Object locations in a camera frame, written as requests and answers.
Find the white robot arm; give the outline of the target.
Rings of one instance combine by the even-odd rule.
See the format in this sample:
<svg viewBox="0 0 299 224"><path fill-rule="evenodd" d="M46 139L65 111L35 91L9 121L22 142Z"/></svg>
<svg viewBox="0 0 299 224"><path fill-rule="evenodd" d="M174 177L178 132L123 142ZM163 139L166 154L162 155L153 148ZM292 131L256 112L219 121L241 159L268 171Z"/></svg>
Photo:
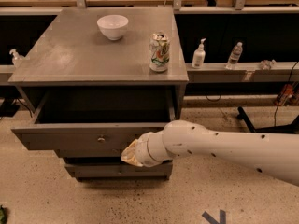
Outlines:
<svg viewBox="0 0 299 224"><path fill-rule="evenodd" d="M299 185L299 136L285 133L220 132L175 120L159 132L144 133L121 154L137 167L191 155L211 155Z"/></svg>

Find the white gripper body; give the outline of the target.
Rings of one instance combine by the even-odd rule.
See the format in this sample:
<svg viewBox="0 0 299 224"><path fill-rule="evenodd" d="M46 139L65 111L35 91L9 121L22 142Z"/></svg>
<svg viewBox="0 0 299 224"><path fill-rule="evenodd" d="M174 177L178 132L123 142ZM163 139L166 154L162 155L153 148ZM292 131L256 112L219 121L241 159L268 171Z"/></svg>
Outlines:
<svg viewBox="0 0 299 224"><path fill-rule="evenodd" d="M136 142L135 158L144 167L153 167L173 159L163 143L163 132L142 134Z"/></svg>

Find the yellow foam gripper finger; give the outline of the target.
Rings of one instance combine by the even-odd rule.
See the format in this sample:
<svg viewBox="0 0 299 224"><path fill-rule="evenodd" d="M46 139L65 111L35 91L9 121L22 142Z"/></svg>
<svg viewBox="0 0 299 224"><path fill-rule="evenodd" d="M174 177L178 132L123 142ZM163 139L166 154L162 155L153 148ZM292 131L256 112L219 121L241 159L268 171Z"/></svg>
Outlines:
<svg viewBox="0 0 299 224"><path fill-rule="evenodd" d="M143 164L139 162L135 157L135 148L136 148L137 140L135 139L121 154L121 160L136 166L136 167L142 167Z"/></svg>

